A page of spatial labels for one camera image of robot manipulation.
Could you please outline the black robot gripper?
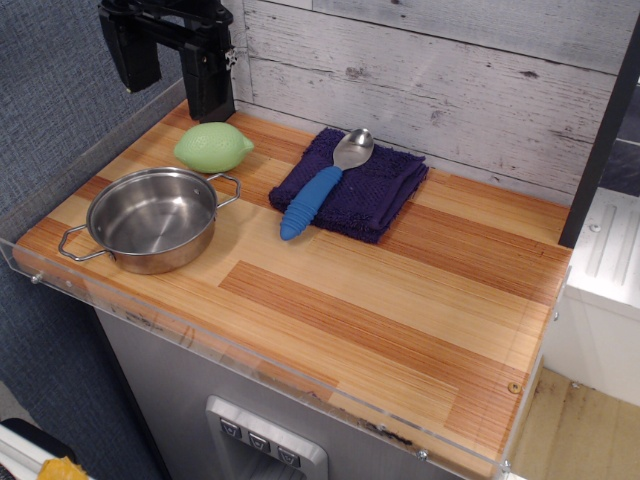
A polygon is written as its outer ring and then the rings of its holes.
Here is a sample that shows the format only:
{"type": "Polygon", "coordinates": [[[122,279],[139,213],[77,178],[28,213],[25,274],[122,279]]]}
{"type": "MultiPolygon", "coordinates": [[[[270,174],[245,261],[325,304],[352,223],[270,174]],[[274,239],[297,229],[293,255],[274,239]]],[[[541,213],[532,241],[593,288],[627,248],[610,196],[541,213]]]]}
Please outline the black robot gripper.
{"type": "Polygon", "coordinates": [[[233,14],[220,1],[101,1],[102,32],[127,91],[161,79],[157,44],[181,49],[189,114],[226,121],[234,112],[231,66],[233,14]]]}

